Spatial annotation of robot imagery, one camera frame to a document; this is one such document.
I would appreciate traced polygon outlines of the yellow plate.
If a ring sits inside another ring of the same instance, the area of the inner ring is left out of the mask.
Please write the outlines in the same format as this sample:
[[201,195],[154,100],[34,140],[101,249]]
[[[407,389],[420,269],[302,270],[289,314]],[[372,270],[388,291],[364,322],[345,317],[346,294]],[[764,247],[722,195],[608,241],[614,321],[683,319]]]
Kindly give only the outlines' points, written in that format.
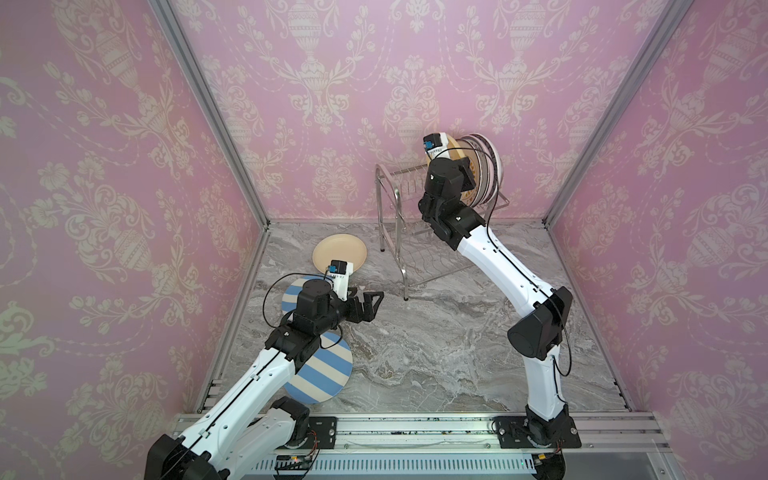
[[462,175],[459,172],[459,159],[462,157],[471,159],[463,149],[449,147],[447,154],[431,162],[427,160],[428,171],[424,182],[426,195],[432,198],[461,201],[464,205],[472,207],[475,189],[461,192]]

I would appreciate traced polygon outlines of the sunburst pattern plate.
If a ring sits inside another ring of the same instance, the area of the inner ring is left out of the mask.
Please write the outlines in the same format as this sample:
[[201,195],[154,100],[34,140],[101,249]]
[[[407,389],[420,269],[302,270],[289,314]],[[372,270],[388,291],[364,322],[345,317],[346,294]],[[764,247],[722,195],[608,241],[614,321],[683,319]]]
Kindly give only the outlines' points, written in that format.
[[494,189],[495,189],[496,158],[494,155],[494,150],[492,148],[492,145],[486,137],[484,137],[479,133],[473,133],[472,137],[481,146],[481,149],[484,152],[483,156],[486,161],[487,186],[485,189],[484,196],[482,197],[482,200],[479,202],[480,205],[485,205],[491,200],[491,197],[493,196]]
[[461,138],[469,148],[473,157],[470,159],[470,170],[472,171],[476,188],[472,198],[471,206],[478,207],[486,196],[489,185],[488,158],[486,151],[480,145],[479,141],[470,135]]

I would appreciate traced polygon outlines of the petal pattern plate orange rim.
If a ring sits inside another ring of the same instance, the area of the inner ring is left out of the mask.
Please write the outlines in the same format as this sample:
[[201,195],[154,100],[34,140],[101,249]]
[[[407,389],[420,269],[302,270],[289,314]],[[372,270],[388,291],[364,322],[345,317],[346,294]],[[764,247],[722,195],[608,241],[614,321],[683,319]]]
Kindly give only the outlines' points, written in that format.
[[491,202],[499,193],[503,182],[504,170],[501,155],[494,143],[482,134],[476,134],[476,137],[485,145],[490,156],[490,162],[493,164],[493,173],[489,174],[489,185],[484,204]]

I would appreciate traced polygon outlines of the chrome wire dish rack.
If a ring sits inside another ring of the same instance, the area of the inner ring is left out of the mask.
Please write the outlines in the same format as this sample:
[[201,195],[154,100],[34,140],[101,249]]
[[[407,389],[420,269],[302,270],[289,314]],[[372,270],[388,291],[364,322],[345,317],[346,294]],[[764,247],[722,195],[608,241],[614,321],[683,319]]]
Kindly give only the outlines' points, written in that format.
[[394,258],[404,300],[413,288],[472,266],[421,219],[417,203],[426,173],[424,164],[399,169],[378,164],[374,171],[380,249]]

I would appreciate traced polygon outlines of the blue striped plate front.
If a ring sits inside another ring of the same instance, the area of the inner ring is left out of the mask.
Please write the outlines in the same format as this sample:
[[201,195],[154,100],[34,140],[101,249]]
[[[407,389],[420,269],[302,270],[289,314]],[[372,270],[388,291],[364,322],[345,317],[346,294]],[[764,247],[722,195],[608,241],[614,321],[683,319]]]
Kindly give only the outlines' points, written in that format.
[[293,399],[307,405],[336,397],[348,383],[353,370],[353,355],[348,343],[333,332],[321,337],[321,348],[285,385]]

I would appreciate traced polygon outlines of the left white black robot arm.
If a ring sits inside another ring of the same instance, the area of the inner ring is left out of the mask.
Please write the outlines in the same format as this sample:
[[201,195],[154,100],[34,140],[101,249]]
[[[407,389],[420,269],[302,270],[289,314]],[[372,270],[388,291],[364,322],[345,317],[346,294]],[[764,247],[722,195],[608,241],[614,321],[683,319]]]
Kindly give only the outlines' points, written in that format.
[[274,450],[302,445],[309,410],[276,393],[320,350],[325,332],[343,322],[373,321],[383,298],[381,291],[359,293],[338,281],[306,281],[250,369],[178,437],[164,434],[154,442],[144,478],[241,479]]

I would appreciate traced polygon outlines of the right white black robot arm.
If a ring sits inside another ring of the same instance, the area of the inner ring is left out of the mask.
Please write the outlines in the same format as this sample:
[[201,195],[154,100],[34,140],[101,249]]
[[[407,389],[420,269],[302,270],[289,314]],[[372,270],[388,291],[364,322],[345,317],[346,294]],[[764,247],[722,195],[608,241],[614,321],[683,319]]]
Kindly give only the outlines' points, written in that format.
[[422,219],[440,240],[477,266],[520,316],[507,338],[524,359],[526,429],[531,443],[555,448],[576,445],[559,362],[573,295],[538,278],[498,240],[481,215],[461,201],[461,194],[473,186],[467,158],[432,160],[418,203]]

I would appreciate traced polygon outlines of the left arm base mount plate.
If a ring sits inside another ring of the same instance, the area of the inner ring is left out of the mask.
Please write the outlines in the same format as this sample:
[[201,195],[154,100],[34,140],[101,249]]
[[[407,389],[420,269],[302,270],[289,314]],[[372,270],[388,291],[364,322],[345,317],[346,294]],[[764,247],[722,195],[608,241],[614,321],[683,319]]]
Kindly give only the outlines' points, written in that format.
[[335,416],[311,416],[299,420],[285,445],[288,449],[333,449],[336,443],[338,418]]

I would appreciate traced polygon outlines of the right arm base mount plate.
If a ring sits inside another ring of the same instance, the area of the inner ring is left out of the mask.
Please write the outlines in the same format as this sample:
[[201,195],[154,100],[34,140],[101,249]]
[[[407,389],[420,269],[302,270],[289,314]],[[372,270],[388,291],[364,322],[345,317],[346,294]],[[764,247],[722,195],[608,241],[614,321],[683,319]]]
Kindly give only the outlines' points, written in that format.
[[574,420],[561,415],[550,421],[526,416],[498,416],[491,422],[502,449],[578,449],[582,447]]

